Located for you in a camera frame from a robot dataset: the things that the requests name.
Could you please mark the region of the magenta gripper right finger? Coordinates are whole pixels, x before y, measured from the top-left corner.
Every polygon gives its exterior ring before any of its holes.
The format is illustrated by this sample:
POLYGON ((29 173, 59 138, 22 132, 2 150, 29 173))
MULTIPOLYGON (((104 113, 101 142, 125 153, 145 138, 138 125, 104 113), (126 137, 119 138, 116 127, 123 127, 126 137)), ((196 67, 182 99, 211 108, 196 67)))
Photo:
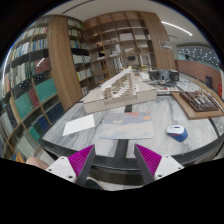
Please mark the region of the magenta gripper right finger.
POLYGON ((134 145, 134 154, 145 184, 152 183, 183 169, 183 166, 172 156, 161 156, 139 144, 134 145))

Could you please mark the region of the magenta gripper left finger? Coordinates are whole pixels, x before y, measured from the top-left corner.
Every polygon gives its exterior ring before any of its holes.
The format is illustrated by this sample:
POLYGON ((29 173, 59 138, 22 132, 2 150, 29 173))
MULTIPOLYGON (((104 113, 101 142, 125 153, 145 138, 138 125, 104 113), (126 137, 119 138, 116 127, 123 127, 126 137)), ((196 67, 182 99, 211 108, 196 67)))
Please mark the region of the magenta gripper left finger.
POLYGON ((69 157, 59 157, 47 168, 47 171, 69 182, 84 186, 95 156, 95 145, 90 145, 69 157))

